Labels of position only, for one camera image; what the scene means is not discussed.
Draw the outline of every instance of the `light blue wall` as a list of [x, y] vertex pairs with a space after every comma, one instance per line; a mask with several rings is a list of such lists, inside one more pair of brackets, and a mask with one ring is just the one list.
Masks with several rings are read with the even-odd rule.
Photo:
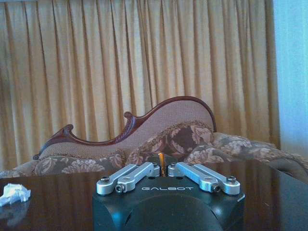
[[308, 0], [274, 0], [281, 149], [308, 157]]

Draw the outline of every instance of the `bolt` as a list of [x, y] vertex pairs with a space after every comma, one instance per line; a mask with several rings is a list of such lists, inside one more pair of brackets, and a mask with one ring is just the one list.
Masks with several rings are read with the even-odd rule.
[[115, 191], [116, 191], [117, 193], [122, 193], [122, 192], [124, 192], [124, 190], [125, 190], [125, 187], [124, 187], [123, 184], [117, 184], [117, 185], [115, 186]]
[[227, 182], [228, 183], [231, 183], [231, 184], [234, 184], [236, 182], [236, 177], [234, 176], [228, 176], [227, 177]]
[[109, 177], [102, 177], [101, 181], [104, 183], [108, 183], [109, 182]]
[[220, 187], [219, 187], [219, 185], [213, 185], [213, 192], [215, 192], [215, 193], [217, 193], [217, 192], [219, 192], [220, 191]]

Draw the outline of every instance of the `dark glossy table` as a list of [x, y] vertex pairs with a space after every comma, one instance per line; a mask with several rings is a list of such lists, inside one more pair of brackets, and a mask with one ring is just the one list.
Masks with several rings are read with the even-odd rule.
[[[308, 185], [256, 160], [207, 165], [234, 175], [246, 194], [247, 231], [308, 230]], [[0, 180], [31, 189], [31, 199], [0, 207], [4, 230], [92, 230], [92, 193], [101, 173], [61, 174]]]

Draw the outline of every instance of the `silver metal link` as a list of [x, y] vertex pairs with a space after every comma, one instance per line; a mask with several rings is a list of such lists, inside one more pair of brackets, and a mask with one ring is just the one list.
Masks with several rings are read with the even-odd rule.
[[215, 177], [204, 174], [201, 171], [189, 166], [184, 162], [178, 162], [175, 164], [175, 169], [171, 173], [175, 177], [186, 176], [192, 181], [199, 184], [200, 189], [203, 191], [213, 193], [218, 191], [218, 181]]
[[103, 177], [101, 180], [96, 182], [96, 192], [99, 195], [107, 195], [112, 193], [114, 190], [118, 178], [128, 174], [130, 171], [137, 168], [136, 165], [129, 164], [125, 166], [124, 168], [120, 169], [119, 171], [115, 172], [109, 177], [109, 180], [106, 181], [106, 177]]
[[235, 177], [225, 177], [201, 164], [196, 164], [194, 167], [205, 174], [215, 177], [218, 180], [219, 186], [224, 193], [229, 195], [237, 195], [240, 193], [241, 184], [236, 180]]
[[122, 176], [117, 180], [115, 186], [118, 193], [126, 193], [135, 189], [136, 184], [145, 176], [155, 176], [154, 165], [151, 162], [145, 162], [128, 175]]

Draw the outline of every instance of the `white paper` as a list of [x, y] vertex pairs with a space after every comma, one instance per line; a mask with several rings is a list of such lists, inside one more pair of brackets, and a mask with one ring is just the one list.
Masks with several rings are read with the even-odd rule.
[[13, 204], [20, 200], [21, 202], [27, 201], [31, 195], [31, 190], [26, 189], [21, 184], [7, 184], [4, 186], [3, 195], [0, 197], [0, 206], [6, 204]]

